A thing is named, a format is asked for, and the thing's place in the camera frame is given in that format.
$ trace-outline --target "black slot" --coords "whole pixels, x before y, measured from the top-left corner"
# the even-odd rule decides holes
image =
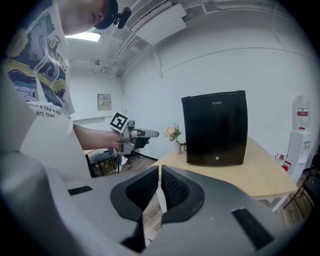
[[[89,187],[89,186],[82,186],[82,187],[69,189],[68,192],[69,192],[70,196],[74,196],[74,195],[77,195],[77,194],[88,192],[90,190],[93,190],[93,189],[91,187]]]
[[[234,210],[232,214],[257,250],[274,239],[247,209]]]

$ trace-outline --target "red label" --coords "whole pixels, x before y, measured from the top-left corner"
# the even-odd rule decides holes
[[[301,117],[307,117],[307,116],[308,116],[308,112],[298,111],[296,114],[297,114],[298,116],[301,116]]]

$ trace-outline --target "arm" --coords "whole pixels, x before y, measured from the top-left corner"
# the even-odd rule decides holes
[[[120,148],[122,138],[116,131],[92,130],[75,124],[73,130],[83,150]]]

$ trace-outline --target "black mini fridge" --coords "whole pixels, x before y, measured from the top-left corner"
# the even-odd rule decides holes
[[[189,96],[181,101],[186,162],[207,166],[242,164],[248,135],[246,92]]]

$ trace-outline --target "chair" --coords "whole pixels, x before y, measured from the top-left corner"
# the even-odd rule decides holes
[[[291,200],[283,207],[284,209],[292,202],[292,200],[296,203],[296,205],[298,206],[302,216],[304,216],[304,214],[302,213],[295,197],[296,195],[299,193],[299,191],[302,189],[301,195],[299,198],[301,198],[301,196],[304,194],[304,191],[306,191],[308,193],[308,195],[310,196],[310,198],[312,199],[313,203],[316,203],[316,201],[318,201],[320,199],[320,153],[316,154],[311,162],[311,166],[309,168],[307,177],[305,178],[304,182],[302,183],[302,185],[299,187],[299,189],[297,190],[297,192],[294,194],[294,196],[291,198]],[[311,207],[313,207],[313,204],[310,202],[310,200],[308,199],[308,197],[306,196],[306,199],[308,200],[308,202],[310,203]]]
[[[109,164],[113,167],[113,169],[115,170],[115,162],[113,159],[114,156],[114,150],[113,148],[108,148],[107,151],[103,152],[102,154],[99,154],[96,158],[95,158],[95,162],[98,164],[99,166],[99,173],[102,173],[102,176],[104,175],[101,163],[105,162],[106,160],[109,161]]]

